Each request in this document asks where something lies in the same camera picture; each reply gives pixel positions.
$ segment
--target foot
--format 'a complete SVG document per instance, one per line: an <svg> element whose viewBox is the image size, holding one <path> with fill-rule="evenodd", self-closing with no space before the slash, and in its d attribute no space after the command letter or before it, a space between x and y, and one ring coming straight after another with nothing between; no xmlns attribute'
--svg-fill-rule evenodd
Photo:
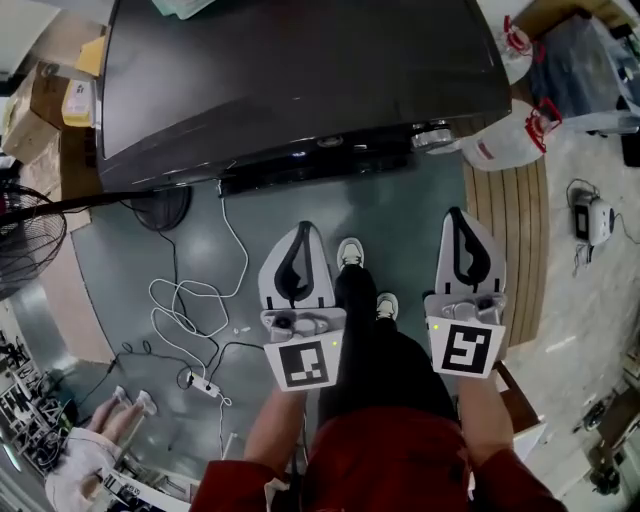
<svg viewBox="0 0 640 512"><path fill-rule="evenodd" d="M357 238L345 238L338 247L338 268L342 272L347 265L358 265L364 268L364 250Z"/></svg>
<svg viewBox="0 0 640 512"><path fill-rule="evenodd" d="M113 397L126 407L131 407L132 405L129 395L127 395L127 392L122 386L116 386L116 390L113 392Z"/></svg>
<svg viewBox="0 0 640 512"><path fill-rule="evenodd" d="M146 391L140 391L136 404L141 405L144 409L144 413L148 416L155 416L158 414L158 406L151 398L151 395Z"/></svg>
<svg viewBox="0 0 640 512"><path fill-rule="evenodd" d="M378 295L378 307L376 309L378 320L381 318L398 318L398 298L389 292Z"/></svg>

